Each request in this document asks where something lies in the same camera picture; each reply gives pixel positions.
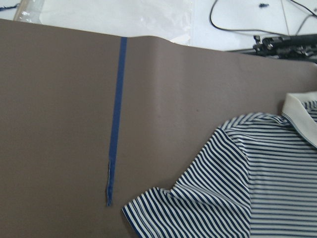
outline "blue object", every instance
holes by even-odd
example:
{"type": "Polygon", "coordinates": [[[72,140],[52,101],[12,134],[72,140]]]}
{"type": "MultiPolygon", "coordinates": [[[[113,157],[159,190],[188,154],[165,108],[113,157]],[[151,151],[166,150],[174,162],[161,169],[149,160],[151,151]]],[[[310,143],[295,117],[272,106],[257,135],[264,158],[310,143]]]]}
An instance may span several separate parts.
{"type": "Polygon", "coordinates": [[[110,139],[110,148],[109,148],[109,165],[108,165],[109,172],[108,172],[108,184],[106,188],[107,206],[110,206],[112,202],[112,191],[113,191],[115,160],[117,156],[117,146],[118,146],[118,136],[119,136],[120,112],[121,112],[126,50],[127,50],[127,38],[122,37],[121,43],[120,43],[117,83],[116,83],[116,90],[115,90],[111,139],[110,139]]]}
{"type": "Polygon", "coordinates": [[[3,6],[3,7],[0,7],[0,11],[5,11],[5,10],[9,10],[9,9],[13,9],[13,8],[17,8],[20,4],[17,3],[16,5],[14,6],[3,6]]]}

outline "navy and white stripe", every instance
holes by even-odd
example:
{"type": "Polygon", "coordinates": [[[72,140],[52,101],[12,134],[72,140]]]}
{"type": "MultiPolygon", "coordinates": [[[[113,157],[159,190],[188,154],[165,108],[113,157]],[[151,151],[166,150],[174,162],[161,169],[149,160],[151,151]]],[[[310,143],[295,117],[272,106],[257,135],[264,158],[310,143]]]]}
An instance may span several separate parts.
{"type": "MultiPolygon", "coordinates": [[[[303,107],[317,121],[317,101],[303,107]]],[[[317,149],[283,116],[248,114],[216,129],[171,190],[123,212],[140,237],[316,238],[317,149]]]]}

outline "shirt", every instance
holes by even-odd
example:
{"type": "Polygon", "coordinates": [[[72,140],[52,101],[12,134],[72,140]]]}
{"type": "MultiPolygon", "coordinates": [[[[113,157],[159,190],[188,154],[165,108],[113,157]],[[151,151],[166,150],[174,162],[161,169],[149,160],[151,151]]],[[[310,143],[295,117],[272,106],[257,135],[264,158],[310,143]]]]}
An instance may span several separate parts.
{"type": "Polygon", "coordinates": [[[287,94],[281,116],[219,126],[171,190],[122,210],[140,237],[317,237],[317,92],[287,94]]]}

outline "white floor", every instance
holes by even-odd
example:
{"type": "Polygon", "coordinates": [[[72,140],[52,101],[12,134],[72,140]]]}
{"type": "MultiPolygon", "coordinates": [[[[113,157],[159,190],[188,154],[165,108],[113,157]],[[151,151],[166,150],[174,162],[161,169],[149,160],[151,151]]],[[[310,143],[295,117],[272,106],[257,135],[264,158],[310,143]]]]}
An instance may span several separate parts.
{"type": "MultiPolygon", "coordinates": [[[[18,0],[0,0],[0,6],[18,0]]],[[[260,32],[225,32],[212,27],[214,0],[45,0],[39,23],[119,36],[155,35],[172,42],[214,50],[249,49],[260,32]]],[[[297,0],[317,13],[317,0],[297,0]]],[[[0,11],[13,19],[15,10],[0,11]]],[[[263,29],[294,35],[310,13],[290,0],[218,0],[213,22],[227,29],[263,29]],[[260,3],[269,4],[259,8],[260,3]]],[[[317,18],[310,17],[299,34],[317,34],[317,18]]]]}

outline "clothing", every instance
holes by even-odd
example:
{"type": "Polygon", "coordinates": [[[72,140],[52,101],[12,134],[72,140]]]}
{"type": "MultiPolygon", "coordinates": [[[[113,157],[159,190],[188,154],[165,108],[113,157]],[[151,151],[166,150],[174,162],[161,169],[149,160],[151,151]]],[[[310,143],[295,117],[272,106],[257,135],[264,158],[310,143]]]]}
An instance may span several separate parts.
{"type": "Polygon", "coordinates": [[[229,120],[171,190],[122,210],[140,237],[317,237],[316,122],[317,92],[229,120]]]}

